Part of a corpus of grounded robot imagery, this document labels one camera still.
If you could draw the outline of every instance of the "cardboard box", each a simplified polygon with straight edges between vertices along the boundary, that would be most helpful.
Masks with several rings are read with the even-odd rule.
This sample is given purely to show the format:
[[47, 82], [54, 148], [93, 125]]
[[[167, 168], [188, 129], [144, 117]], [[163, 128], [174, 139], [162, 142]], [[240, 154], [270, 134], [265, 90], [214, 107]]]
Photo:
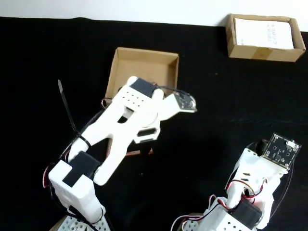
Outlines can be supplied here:
[[[112, 61], [105, 97], [113, 98], [131, 76], [143, 78], [160, 86], [176, 88], [178, 68], [179, 55], [176, 53], [119, 47]], [[138, 147], [147, 150], [144, 144], [132, 145], [128, 149], [128, 155], [140, 154]], [[152, 153], [151, 147], [148, 149], [148, 154]]]
[[[288, 22], [290, 24], [292, 31], [292, 40], [294, 49], [277, 49], [277, 48], [237, 45], [235, 36], [235, 26], [234, 26], [235, 18], [247, 19], [247, 20], [260, 20], [260, 21]], [[306, 51], [302, 35], [298, 28], [297, 22], [294, 18], [282, 17], [282, 16], [256, 16], [256, 15], [230, 14], [226, 25], [226, 33], [227, 33], [227, 43], [228, 43], [228, 54], [229, 57], [231, 58], [295, 62]]]

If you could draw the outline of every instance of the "metal plate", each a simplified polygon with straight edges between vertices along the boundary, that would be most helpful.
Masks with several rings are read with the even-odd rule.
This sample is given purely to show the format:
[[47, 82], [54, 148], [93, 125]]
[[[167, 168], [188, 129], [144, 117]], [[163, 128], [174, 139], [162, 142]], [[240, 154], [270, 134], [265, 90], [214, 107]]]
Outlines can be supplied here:
[[[110, 231], [105, 216], [93, 225], [98, 231]], [[93, 231], [87, 224], [78, 221], [76, 218], [67, 216], [58, 231]]]

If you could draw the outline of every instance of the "white robotic arm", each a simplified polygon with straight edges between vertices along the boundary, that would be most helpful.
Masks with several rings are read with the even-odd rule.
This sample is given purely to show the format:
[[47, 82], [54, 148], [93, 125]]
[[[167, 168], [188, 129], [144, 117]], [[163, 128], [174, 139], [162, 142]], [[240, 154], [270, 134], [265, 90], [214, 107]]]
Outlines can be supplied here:
[[219, 198], [209, 206], [198, 230], [265, 228], [271, 216], [273, 193], [280, 178], [293, 167], [300, 147], [293, 140], [273, 134], [262, 152], [245, 148], [226, 186], [228, 198]]
[[[102, 115], [89, 125], [71, 145], [68, 162], [60, 160], [49, 172], [49, 180], [61, 204], [70, 213], [95, 223], [105, 209], [94, 190], [95, 182], [104, 185], [126, 155], [132, 141], [156, 140], [160, 121], [178, 112], [195, 112], [195, 100], [186, 94], [173, 93], [163, 99], [163, 91], [143, 79], [130, 77]], [[86, 153], [105, 138], [112, 144], [101, 164]]]

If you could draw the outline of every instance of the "red wire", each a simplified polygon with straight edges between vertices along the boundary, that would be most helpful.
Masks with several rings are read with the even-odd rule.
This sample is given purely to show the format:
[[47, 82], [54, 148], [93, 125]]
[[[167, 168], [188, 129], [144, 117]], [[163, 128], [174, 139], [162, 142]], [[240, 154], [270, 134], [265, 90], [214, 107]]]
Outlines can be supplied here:
[[254, 190], [252, 189], [252, 187], [251, 187], [249, 184], [247, 184], [245, 181], [236, 180], [236, 179], [233, 179], [233, 180], [231, 180], [231, 181], [229, 182], [229, 184], [227, 185], [227, 190], [228, 190], [228, 188], [230, 187], [230, 184], [231, 184], [232, 182], [234, 182], [234, 181], [243, 183], [243, 184], [246, 185], [249, 189], [251, 189], [251, 191], [252, 191], [253, 193], [255, 193]]

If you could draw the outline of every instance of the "black table surface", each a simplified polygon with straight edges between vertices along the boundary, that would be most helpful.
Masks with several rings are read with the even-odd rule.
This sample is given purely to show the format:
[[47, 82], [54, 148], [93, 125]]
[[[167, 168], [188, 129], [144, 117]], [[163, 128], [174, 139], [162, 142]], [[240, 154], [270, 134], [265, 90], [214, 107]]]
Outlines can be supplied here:
[[2, 190], [12, 230], [48, 230], [63, 216], [41, 185], [74, 135], [57, 79], [81, 128], [100, 109], [117, 47], [179, 53], [178, 88], [196, 98], [198, 112], [163, 122], [153, 155], [126, 157], [96, 187], [115, 230], [167, 231], [178, 215], [203, 212], [209, 195], [226, 195], [243, 148], [273, 132], [303, 147], [265, 230], [307, 230], [308, 53], [296, 63], [232, 59], [223, 27], [0, 18], [0, 30]]

